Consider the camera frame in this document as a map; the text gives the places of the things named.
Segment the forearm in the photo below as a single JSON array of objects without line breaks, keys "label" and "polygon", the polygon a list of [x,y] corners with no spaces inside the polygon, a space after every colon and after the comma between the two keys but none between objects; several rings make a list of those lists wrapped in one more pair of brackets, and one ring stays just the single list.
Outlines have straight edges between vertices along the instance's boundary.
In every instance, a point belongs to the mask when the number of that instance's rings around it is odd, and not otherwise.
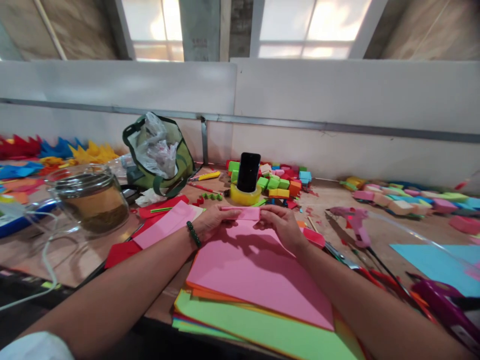
[{"label": "forearm", "polygon": [[145,313],[195,248],[187,228],[178,230],[92,280],[21,336],[48,331],[76,359],[98,355]]},{"label": "forearm", "polygon": [[318,248],[308,245],[297,258],[375,358],[474,358],[442,329]]}]

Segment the white sleeve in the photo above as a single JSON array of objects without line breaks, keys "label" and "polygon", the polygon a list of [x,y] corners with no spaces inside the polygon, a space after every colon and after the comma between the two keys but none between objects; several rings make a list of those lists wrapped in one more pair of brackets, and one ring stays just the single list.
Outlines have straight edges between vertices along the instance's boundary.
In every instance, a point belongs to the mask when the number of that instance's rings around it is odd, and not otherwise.
[{"label": "white sleeve", "polygon": [[49,332],[35,332],[0,351],[0,360],[75,360],[67,344]]}]

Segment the table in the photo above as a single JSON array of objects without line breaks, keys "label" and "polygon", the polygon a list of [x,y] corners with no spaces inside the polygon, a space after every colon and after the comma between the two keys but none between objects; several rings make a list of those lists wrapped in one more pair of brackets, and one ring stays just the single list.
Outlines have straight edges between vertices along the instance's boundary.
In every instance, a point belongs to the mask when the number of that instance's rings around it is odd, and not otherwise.
[{"label": "table", "polygon": [[[225,168],[219,168],[222,175],[217,179],[201,181],[199,184],[215,191],[225,191],[230,188],[230,179],[226,174]],[[203,168],[198,174],[205,174],[211,171]],[[326,214],[325,210],[334,206],[366,208],[371,212],[378,213],[385,217],[394,219],[419,234],[443,245],[469,245],[469,237],[448,225],[447,216],[433,215],[421,221],[393,217],[384,210],[373,207],[368,204],[356,202],[352,198],[352,193],[341,187],[337,182],[325,180],[313,180],[312,191],[302,193],[298,203],[301,205],[303,213],[298,208],[295,209],[297,220],[305,221],[310,226],[307,217],[310,215],[315,223],[317,230],[323,234],[344,256],[362,266],[373,267],[385,273],[383,268],[379,267],[375,260],[367,252],[361,251],[361,260],[353,254],[348,245],[342,244],[342,240],[354,244],[354,233],[351,229],[345,229],[346,221],[343,218],[335,219]],[[197,201],[203,193],[202,190],[195,187],[186,186],[182,191],[190,201],[190,204]],[[31,196],[33,201],[45,199],[47,193],[45,189]],[[223,206],[234,206],[230,198],[223,200],[206,199],[203,208],[209,208],[215,204]],[[128,222],[119,230],[103,238],[86,240],[78,235],[69,237],[60,237],[52,242],[49,250],[49,260],[54,266],[55,272],[60,283],[72,288],[80,285],[97,267],[102,265],[106,259],[108,251],[113,244],[120,243],[128,239],[130,235],[139,227],[140,220],[135,215],[130,215]],[[372,247],[380,256],[382,261],[390,270],[400,276],[402,282],[409,287],[411,280],[405,275],[405,271],[419,273],[419,271],[394,251],[390,244],[420,244],[421,242],[410,236],[406,232],[384,222],[380,219],[371,218],[365,221],[372,241]],[[49,276],[41,262],[40,253],[43,244],[47,239],[46,234],[38,234],[38,231],[30,226],[21,232],[12,236],[0,239],[0,265],[11,269],[16,269],[33,276],[49,279]],[[172,313],[174,301],[184,285],[185,279],[190,271],[193,258],[190,258],[178,273],[173,277],[158,298],[152,303],[150,308],[144,314],[147,320],[160,322],[164,326],[172,324]],[[240,344],[233,342],[237,346],[247,347],[249,350],[256,350],[267,355],[274,355],[270,351],[262,349],[255,345]]]}]

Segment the phone screen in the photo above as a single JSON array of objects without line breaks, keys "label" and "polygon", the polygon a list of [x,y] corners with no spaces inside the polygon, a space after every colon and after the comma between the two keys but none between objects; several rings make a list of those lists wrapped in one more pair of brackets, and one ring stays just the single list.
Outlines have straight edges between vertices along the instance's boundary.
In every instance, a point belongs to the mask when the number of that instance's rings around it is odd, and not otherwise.
[{"label": "phone screen", "polygon": [[260,154],[242,152],[236,187],[244,193],[253,193],[257,188]]}]

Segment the window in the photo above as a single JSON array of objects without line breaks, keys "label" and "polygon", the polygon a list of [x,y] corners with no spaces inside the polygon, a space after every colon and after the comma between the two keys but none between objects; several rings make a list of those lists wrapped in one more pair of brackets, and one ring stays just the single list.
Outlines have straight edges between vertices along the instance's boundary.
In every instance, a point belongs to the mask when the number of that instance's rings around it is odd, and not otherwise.
[{"label": "window", "polygon": [[264,0],[257,39],[252,33],[252,50],[258,42],[259,58],[346,59],[370,2]]},{"label": "window", "polygon": [[184,61],[179,0],[122,0],[138,61]]}]

